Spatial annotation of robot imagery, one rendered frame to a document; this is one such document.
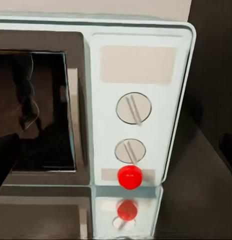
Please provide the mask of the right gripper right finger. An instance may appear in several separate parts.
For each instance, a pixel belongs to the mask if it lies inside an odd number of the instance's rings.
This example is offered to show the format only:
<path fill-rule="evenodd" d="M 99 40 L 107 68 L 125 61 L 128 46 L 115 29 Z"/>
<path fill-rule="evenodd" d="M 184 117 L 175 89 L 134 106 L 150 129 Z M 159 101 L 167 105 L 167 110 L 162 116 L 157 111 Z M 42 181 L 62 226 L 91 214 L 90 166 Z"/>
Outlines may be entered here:
<path fill-rule="evenodd" d="M 232 133 L 226 132 L 223 135 L 220 144 L 220 152 L 224 155 L 226 161 L 232 167 Z"/>

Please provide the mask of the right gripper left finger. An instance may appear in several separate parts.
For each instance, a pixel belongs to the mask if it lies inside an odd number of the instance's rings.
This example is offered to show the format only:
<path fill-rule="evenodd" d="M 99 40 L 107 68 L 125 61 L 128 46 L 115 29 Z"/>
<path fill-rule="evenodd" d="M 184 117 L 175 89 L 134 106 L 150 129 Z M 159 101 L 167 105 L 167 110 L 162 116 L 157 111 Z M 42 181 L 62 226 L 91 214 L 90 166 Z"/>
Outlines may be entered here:
<path fill-rule="evenodd" d="M 17 133 L 0 137 L 0 187 L 22 152 L 22 143 Z"/>

